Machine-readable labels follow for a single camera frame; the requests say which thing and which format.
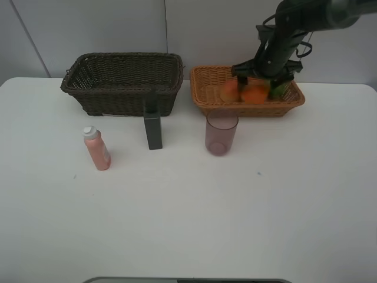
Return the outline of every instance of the white bottle cap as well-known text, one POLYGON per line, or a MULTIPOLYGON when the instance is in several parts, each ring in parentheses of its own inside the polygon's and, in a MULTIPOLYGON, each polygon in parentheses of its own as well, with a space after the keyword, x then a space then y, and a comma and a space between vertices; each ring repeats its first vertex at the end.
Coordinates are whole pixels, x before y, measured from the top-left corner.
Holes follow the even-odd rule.
POLYGON ((84 136, 84 140, 94 140, 98 136, 98 130, 93 126, 85 127, 82 135, 84 136))

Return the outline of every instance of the plastic cup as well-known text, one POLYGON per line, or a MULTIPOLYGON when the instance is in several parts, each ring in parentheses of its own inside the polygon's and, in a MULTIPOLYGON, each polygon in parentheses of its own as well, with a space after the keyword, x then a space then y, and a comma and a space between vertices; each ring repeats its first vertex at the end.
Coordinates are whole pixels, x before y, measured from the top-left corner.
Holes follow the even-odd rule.
POLYGON ((215 109, 207 115, 206 148, 216 156, 225 155, 232 147, 238 116, 232 110, 215 109))

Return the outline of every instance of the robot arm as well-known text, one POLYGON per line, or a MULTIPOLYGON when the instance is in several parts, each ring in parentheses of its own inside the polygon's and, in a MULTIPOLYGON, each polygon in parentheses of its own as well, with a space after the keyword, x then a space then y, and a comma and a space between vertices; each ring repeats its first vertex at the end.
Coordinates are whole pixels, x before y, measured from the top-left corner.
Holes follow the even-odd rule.
POLYGON ((232 74, 240 85, 247 84, 247 77, 268 79, 272 87, 292 81, 303 67, 289 58, 300 44, 310 46, 302 42, 309 32, 347 28, 374 12, 377 0, 283 0, 276 13, 257 26, 261 44, 255 58, 234 65, 232 74), (276 25, 267 26, 273 18, 276 25))

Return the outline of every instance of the orange wicker basket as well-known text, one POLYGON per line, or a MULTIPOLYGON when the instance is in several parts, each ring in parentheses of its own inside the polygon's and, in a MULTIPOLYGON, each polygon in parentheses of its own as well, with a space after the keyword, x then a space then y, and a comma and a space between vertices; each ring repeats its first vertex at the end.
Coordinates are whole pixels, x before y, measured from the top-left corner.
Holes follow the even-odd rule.
POLYGON ((220 98, 220 87, 232 77, 229 66, 198 66, 191 70, 191 95, 194 103, 204 115, 213 109, 227 108, 240 117, 283 117, 289 110, 305 103, 305 98, 297 84, 292 81, 284 94, 277 100, 264 104, 227 103, 220 98))

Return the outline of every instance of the orange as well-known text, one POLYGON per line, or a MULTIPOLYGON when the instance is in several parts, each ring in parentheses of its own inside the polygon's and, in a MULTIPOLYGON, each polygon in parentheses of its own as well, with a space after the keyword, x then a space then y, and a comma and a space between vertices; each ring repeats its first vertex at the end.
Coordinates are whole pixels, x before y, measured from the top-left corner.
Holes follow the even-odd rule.
POLYGON ((241 93, 241 99, 245 103, 263 104, 269 96, 269 88, 266 85, 248 85, 241 93))
POLYGON ((238 83, 236 80, 227 81, 223 86, 221 86, 220 98, 224 102, 229 102, 229 103, 240 101, 240 94, 238 92, 238 83))

